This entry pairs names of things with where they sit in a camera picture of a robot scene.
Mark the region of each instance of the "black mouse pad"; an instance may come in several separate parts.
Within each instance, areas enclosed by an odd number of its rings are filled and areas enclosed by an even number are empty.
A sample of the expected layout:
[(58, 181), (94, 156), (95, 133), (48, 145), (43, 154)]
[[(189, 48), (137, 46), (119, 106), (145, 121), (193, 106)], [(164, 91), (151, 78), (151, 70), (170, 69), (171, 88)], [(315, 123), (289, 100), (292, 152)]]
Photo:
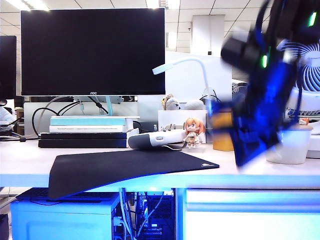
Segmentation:
[(219, 165), (166, 149), (59, 155), (50, 171), (48, 196), (60, 199), (122, 180), (215, 168)]

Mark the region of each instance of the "computer monitor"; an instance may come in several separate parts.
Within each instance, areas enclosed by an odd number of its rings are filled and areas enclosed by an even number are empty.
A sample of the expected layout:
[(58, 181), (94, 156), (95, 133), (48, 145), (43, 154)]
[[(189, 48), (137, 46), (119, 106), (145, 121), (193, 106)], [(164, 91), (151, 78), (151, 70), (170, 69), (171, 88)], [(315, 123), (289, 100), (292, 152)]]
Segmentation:
[(0, 100), (16, 96), (17, 37), (0, 36)]
[(24, 96), (165, 94), (165, 9), (21, 11)]

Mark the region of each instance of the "electric fan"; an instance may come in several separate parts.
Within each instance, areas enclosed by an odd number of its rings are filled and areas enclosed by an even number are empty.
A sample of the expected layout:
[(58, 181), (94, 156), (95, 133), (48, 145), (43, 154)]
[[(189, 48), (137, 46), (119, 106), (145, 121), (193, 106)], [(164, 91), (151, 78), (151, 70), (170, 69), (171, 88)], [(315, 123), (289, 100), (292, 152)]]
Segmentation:
[[(302, 98), (298, 115), (309, 116), (316, 122), (310, 123), (313, 127), (307, 157), (320, 158), (320, 44), (303, 45), (297, 42), (283, 40), (278, 50), (288, 51), (292, 57), (300, 56), (302, 67)], [(297, 83), (292, 88), (290, 98), (286, 104), (287, 114), (293, 115), (297, 110), (299, 89)]]
[(232, 99), (244, 98), (247, 94), (248, 83), (232, 79)]

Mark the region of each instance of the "desk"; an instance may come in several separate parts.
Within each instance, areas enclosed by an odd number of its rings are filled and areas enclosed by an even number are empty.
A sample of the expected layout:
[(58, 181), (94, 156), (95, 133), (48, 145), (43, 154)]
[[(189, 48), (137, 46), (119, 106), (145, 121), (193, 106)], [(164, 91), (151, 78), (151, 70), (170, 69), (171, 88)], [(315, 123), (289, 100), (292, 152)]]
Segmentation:
[[(48, 187), (50, 169), (57, 155), (126, 150), (38, 148), (37, 141), (0, 142), (0, 186)], [(233, 152), (213, 150), (211, 144), (186, 148), (183, 152), (219, 164), (220, 168), (137, 177), (95, 191), (117, 192), (119, 188), (126, 188), (128, 192), (138, 192), (176, 188), (177, 215), (184, 219), (186, 189), (320, 190), (320, 159), (308, 158), (304, 164), (285, 165), (267, 162), (261, 156), (240, 171)], [(179, 236), (185, 235), (183, 230), (179, 231)]]

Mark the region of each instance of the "white fan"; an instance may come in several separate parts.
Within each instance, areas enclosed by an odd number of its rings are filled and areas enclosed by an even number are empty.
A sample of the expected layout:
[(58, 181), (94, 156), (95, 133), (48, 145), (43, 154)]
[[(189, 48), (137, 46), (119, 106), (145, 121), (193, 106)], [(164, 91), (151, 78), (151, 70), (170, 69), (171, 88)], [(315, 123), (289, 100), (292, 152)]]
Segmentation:
[(232, 79), (232, 99), (239, 95), (245, 97), (247, 94), (247, 88), (247, 82)]
[[(300, 57), (304, 60), (302, 79), (302, 99), (299, 115), (320, 114), (320, 45), (319, 42), (311, 45), (303, 45), (297, 42), (283, 40), (278, 45), (278, 50), (288, 51), (292, 57)], [(287, 108), (295, 111), (297, 106), (299, 89), (297, 83), (292, 88)]]

